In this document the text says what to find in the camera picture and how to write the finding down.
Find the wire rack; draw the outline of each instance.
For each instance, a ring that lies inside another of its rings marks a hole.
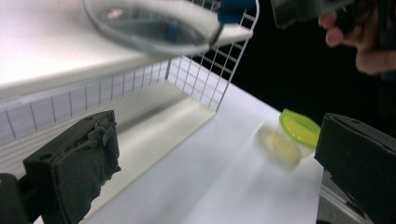
[[[216,10],[220,1],[192,1]],[[240,25],[253,30],[259,16],[256,8],[246,11]],[[141,91],[162,81],[173,83],[190,97],[217,111],[248,40],[208,52],[125,71],[101,79],[87,80],[55,90],[37,92],[0,102],[0,144],[6,144],[75,115]]]

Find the white table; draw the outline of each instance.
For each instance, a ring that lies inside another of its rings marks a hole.
[[[218,114],[85,223],[315,223],[323,168],[294,170],[258,141],[279,112],[231,85]]]

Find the blue object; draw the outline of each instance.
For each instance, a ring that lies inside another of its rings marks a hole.
[[[222,0],[218,20],[222,24],[239,23],[246,9],[256,6],[256,0]]]

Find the translucent lid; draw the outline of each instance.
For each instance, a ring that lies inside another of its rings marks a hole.
[[[284,109],[280,114],[279,122],[292,139],[315,148],[318,144],[320,127],[307,116]]]

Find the white shelf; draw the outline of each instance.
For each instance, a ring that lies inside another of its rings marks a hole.
[[[118,123],[121,171],[102,186],[100,197],[92,202],[86,217],[97,212],[215,115],[214,111],[193,100],[179,88],[163,81],[19,141],[0,146],[1,173],[21,178],[25,174],[22,165],[24,158],[78,120],[105,110],[114,110]]]
[[[239,25],[218,45],[252,37]],[[82,1],[0,1],[0,101],[111,76],[170,58],[126,48],[94,30]]]

